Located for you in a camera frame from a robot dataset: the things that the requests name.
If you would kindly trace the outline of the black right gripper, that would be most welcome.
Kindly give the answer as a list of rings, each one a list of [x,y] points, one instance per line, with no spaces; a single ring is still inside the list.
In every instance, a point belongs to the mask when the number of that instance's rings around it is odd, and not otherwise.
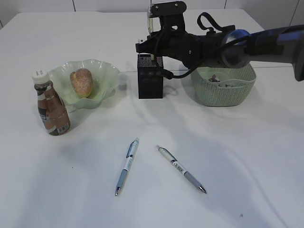
[[[176,59],[191,69],[203,57],[222,45],[225,33],[207,33],[198,36],[181,30],[153,32],[154,55]],[[137,53],[152,53],[152,42],[148,39],[135,45]]]

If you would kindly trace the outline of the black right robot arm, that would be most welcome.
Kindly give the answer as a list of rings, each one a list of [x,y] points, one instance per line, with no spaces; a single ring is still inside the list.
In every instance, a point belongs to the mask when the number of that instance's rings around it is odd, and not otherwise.
[[[192,73],[199,67],[243,68],[251,61],[292,64],[297,81],[304,79],[304,27],[275,28],[250,34],[234,25],[206,35],[177,29],[160,30],[143,43],[137,53],[169,57],[183,63]]]

